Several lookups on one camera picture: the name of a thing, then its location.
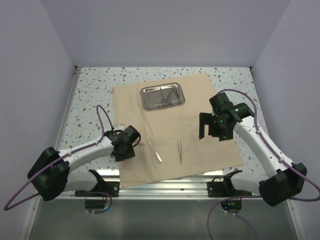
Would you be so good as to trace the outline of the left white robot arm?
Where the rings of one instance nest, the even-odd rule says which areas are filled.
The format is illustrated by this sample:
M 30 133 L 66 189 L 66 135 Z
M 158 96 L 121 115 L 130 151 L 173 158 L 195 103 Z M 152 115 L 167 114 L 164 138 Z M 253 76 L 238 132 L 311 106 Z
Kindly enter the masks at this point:
M 129 125 L 125 129 L 108 130 L 76 148 L 56 150 L 48 147 L 41 153 L 27 178 L 46 202 L 70 191 L 75 191 L 77 197 L 107 194 L 107 184 L 96 170 L 76 170 L 102 157 L 112 156 L 116 162 L 131 159 L 140 140 L 141 134 Z

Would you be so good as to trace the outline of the beige cloth wrap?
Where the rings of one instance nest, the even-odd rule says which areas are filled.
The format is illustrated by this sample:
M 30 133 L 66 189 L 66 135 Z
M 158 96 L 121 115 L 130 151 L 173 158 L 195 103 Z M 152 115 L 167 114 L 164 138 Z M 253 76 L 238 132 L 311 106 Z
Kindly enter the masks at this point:
M 142 88 L 180 84 L 185 103 L 147 111 Z M 133 126 L 141 135 L 135 156 L 119 163 L 122 188 L 187 177 L 242 166 L 244 161 L 234 140 L 207 136 L 199 140 L 199 114 L 211 112 L 209 99 L 215 90 L 206 73 L 117 86 L 113 89 L 113 114 L 117 124 Z M 182 141 L 182 165 L 177 140 Z M 158 164 L 149 146 L 162 159 Z

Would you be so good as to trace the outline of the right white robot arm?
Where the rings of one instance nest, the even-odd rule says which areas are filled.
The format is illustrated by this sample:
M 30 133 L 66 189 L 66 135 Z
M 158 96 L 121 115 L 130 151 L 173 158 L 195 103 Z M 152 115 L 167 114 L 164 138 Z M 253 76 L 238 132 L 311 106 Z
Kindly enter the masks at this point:
M 234 105 L 225 92 L 221 91 L 209 100 L 212 113 L 199 114 L 199 138 L 208 135 L 219 141 L 232 140 L 237 134 L 255 154 L 261 163 L 266 178 L 258 179 L 234 170 L 222 181 L 227 196 L 239 196 L 246 192 L 260 195 L 269 206 L 276 206 L 302 191 L 307 168 L 295 164 L 274 144 L 260 127 L 257 110 L 246 103 Z

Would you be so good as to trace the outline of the steel scalpel handle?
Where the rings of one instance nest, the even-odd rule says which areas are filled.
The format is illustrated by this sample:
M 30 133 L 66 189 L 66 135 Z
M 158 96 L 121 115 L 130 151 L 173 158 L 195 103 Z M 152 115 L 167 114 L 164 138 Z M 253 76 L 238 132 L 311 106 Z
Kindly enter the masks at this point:
M 158 152 L 156 151 L 155 147 L 152 145 L 152 143 L 150 141 L 148 141 L 149 147 L 157 161 L 158 164 L 161 164 L 163 162 L 163 160 L 161 159 L 160 155 L 158 154 Z

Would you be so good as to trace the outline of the steel surgical instrument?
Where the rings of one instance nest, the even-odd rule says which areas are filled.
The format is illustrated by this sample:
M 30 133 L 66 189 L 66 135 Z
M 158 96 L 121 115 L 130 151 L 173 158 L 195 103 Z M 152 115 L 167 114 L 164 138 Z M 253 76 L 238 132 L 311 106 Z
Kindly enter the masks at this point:
M 179 156 L 179 163 L 182 165 L 182 141 L 177 140 L 177 149 L 178 149 L 178 156 Z

